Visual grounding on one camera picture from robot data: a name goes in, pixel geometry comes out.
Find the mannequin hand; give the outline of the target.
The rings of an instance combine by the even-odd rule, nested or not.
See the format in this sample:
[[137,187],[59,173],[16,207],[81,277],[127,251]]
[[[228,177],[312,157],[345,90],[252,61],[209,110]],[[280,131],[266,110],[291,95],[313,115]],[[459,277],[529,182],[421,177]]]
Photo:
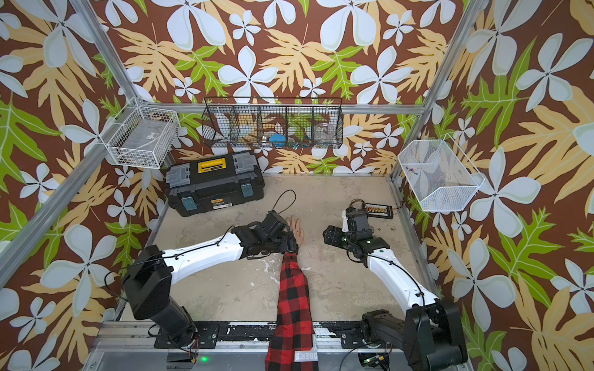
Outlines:
[[295,238],[297,245],[301,246],[305,239],[305,232],[303,230],[301,219],[297,218],[295,216],[291,216],[288,219],[288,223],[289,223],[290,230],[293,233],[293,236]]

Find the red plaid sleeve forearm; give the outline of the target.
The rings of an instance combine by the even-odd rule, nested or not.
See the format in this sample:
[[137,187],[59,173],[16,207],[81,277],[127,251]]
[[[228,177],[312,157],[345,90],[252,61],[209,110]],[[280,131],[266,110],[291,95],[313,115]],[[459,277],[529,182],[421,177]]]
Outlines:
[[297,255],[287,253],[281,265],[276,327],[269,341],[265,368],[318,370],[314,340],[309,283]]

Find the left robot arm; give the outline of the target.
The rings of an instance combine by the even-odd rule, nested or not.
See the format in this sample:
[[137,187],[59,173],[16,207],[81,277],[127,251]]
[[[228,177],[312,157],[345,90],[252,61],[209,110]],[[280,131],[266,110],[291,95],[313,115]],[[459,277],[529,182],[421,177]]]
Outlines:
[[170,295],[183,279],[218,264],[270,254],[295,254],[299,238],[274,210],[261,222],[229,227],[213,240],[189,247],[141,251],[122,278],[125,297],[136,320],[149,319],[174,349],[188,350],[199,342],[200,331],[191,315]]

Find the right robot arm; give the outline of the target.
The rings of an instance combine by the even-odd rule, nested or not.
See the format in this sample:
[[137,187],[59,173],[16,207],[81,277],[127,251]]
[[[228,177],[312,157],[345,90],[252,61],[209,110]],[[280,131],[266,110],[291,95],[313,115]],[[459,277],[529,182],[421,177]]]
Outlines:
[[402,350],[414,370],[444,370],[467,362],[460,310],[431,293],[404,268],[388,243],[373,235],[366,210],[348,207],[343,226],[327,227],[323,239],[375,274],[405,314],[403,320],[383,309],[363,314],[360,327],[366,344]]

